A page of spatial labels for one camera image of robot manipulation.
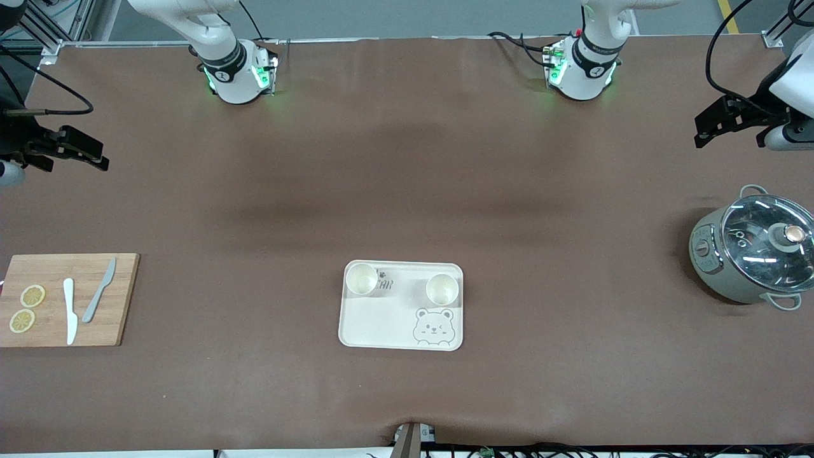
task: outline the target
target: wooden cutting board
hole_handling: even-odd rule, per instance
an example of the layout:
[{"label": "wooden cutting board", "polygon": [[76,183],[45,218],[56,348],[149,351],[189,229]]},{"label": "wooden cutting board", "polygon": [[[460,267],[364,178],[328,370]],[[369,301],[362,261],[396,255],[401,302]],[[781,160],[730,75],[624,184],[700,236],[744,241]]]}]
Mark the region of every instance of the wooden cutting board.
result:
[{"label": "wooden cutting board", "polygon": [[[113,281],[102,293],[94,318],[90,323],[82,323],[85,309],[113,257],[116,257]],[[0,347],[68,346],[63,291],[63,281],[67,278],[74,280],[73,311],[79,316],[77,337],[72,346],[119,345],[137,267],[138,255],[135,253],[20,254],[12,257],[0,295]],[[36,314],[34,325],[28,331],[14,333],[9,322],[15,312],[25,308],[20,303],[20,294],[32,284],[45,288],[45,300],[30,309]]]}]

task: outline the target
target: knife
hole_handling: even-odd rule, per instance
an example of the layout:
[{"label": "knife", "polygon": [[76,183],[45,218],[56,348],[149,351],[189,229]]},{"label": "knife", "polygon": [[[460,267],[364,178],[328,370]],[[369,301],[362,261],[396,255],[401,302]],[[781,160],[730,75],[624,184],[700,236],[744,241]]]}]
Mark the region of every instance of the knife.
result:
[{"label": "knife", "polygon": [[110,260],[110,265],[107,266],[107,272],[104,273],[104,277],[102,277],[102,283],[99,285],[99,288],[96,290],[96,294],[94,294],[94,298],[90,300],[90,305],[85,310],[85,314],[82,316],[82,323],[90,323],[90,321],[94,318],[94,313],[96,313],[96,306],[99,305],[99,299],[102,298],[102,291],[113,281],[113,274],[116,272],[116,258]]},{"label": "knife", "polygon": [[73,313],[73,278],[65,279],[62,286],[65,291],[65,312],[68,315],[68,345],[73,345],[79,324],[79,317]]}]

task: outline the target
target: lemon slice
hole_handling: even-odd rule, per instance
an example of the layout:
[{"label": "lemon slice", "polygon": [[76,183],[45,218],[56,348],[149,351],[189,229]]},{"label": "lemon slice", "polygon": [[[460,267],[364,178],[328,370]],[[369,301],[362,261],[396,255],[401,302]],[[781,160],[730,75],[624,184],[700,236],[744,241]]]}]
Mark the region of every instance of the lemon slice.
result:
[{"label": "lemon slice", "polygon": [[20,304],[23,307],[36,307],[46,298],[46,289],[38,284],[32,284],[20,294]]},{"label": "lemon slice", "polygon": [[34,325],[34,319],[36,317],[34,312],[29,309],[18,310],[11,316],[8,327],[15,334],[26,332]]}]

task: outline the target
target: pot control panel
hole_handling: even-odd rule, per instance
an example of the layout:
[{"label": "pot control panel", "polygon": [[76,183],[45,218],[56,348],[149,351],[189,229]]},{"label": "pot control panel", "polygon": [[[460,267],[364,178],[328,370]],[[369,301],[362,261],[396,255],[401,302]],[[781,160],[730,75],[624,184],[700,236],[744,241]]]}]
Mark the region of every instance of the pot control panel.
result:
[{"label": "pot control panel", "polygon": [[724,259],[715,245],[715,226],[706,224],[693,231],[689,238],[689,251],[693,261],[702,272],[714,275],[724,268]]}]

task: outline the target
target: table surface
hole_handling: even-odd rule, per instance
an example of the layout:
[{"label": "table surface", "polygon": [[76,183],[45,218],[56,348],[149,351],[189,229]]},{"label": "table surface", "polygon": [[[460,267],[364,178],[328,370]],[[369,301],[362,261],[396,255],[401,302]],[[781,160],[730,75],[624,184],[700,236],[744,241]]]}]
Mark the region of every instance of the table surface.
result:
[{"label": "table surface", "polygon": [[[812,442],[814,305],[724,302],[686,253],[745,183],[814,206],[810,153],[757,130],[694,148],[707,43],[632,38],[585,103],[489,40],[291,46],[245,106],[183,48],[64,49],[48,71],[96,111],[41,122],[111,169],[30,170],[0,198],[0,261],[142,258],[121,346],[0,350],[0,451],[374,446],[406,421],[460,443]],[[722,37],[714,73],[750,93],[782,59]],[[28,105],[78,104],[40,79]],[[352,259],[461,266],[462,347],[342,346]]]}]

